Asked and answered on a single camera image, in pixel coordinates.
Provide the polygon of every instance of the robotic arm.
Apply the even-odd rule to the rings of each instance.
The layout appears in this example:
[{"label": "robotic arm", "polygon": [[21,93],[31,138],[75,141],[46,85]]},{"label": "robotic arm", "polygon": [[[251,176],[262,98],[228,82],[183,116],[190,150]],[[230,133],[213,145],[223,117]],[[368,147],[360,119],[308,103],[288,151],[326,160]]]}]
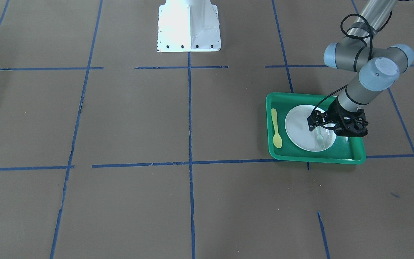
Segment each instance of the robotic arm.
[{"label": "robotic arm", "polygon": [[[317,110],[316,105],[308,117],[309,131],[321,126],[334,130],[337,136],[363,137],[368,134],[363,108],[388,89],[414,61],[413,50],[405,44],[387,49],[372,45],[373,36],[383,29],[383,23],[389,21],[397,1],[370,0],[361,15],[352,14],[342,21],[341,30],[346,37],[327,47],[324,62],[329,67],[358,72],[358,75],[339,89],[342,92],[325,113]],[[345,32],[342,25],[350,16],[358,16],[358,19]]]}]

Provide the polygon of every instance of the white plate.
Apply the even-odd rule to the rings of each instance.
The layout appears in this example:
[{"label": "white plate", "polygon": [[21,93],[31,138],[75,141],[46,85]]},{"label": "white plate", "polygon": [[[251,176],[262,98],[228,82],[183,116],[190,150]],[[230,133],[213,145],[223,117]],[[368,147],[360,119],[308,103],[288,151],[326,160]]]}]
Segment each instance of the white plate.
[{"label": "white plate", "polygon": [[285,131],[290,140],[300,149],[312,152],[320,152],[328,149],[333,145],[336,139],[335,132],[331,129],[325,129],[319,126],[324,145],[317,143],[317,129],[309,131],[308,117],[314,109],[313,105],[299,105],[289,111],[285,117]]}]

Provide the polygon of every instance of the light blue joint cap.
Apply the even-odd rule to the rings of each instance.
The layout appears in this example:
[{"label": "light blue joint cap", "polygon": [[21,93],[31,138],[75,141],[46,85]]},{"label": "light blue joint cap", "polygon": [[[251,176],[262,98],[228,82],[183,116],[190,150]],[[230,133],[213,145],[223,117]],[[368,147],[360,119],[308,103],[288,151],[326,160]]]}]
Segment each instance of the light blue joint cap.
[{"label": "light blue joint cap", "polygon": [[407,46],[405,44],[395,44],[391,47],[396,47],[398,49],[401,49],[401,51],[403,51],[405,53],[405,55],[407,56],[407,59],[408,59],[408,66],[407,66],[407,69],[408,69],[414,61],[413,49],[411,49],[409,46]]},{"label": "light blue joint cap", "polygon": [[336,46],[338,43],[331,43],[326,49],[325,53],[323,54],[323,62],[329,66],[338,69],[336,66],[335,61],[335,52],[336,52]]},{"label": "light blue joint cap", "polygon": [[370,91],[388,89],[400,75],[399,66],[394,61],[378,57],[371,59],[360,69],[359,81]]}]

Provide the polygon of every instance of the green tray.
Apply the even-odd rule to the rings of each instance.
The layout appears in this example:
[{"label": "green tray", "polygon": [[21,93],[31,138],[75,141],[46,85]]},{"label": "green tray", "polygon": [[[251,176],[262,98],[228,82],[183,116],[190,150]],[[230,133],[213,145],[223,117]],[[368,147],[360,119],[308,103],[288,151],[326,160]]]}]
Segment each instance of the green tray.
[{"label": "green tray", "polygon": [[[336,137],[335,143],[327,150],[310,152],[297,147],[285,132],[285,117],[289,111],[303,104],[317,105],[325,96],[303,95],[290,93],[270,93],[266,97],[266,115],[268,118],[268,145],[271,156],[278,160],[322,162],[336,164],[362,164],[367,158],[362,138]],[[335,99],[334,96],[321,103],[320,108],[327,110]],[[272,143],[274,128],[271,120],[271,108],[277,110],[279,134],[282,137],[282,147],[278,149]]]}]

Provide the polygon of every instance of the yellow spoon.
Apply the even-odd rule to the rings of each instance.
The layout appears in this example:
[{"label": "yellow spoon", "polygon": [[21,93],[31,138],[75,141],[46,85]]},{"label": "yellow spoon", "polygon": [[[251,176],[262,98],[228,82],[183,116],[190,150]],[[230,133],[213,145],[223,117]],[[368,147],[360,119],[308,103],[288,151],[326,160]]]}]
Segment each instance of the yellow spoon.
[{"label": "yellow spoon", "polygon": [[282,138],[279,135],[279,130],[277,129],[277,110],[272,108],[271,109],[271,118],[272,118],[272,125],[274,126],[274,136],[272,137],[272,143],[278,149],[282,147]]}]

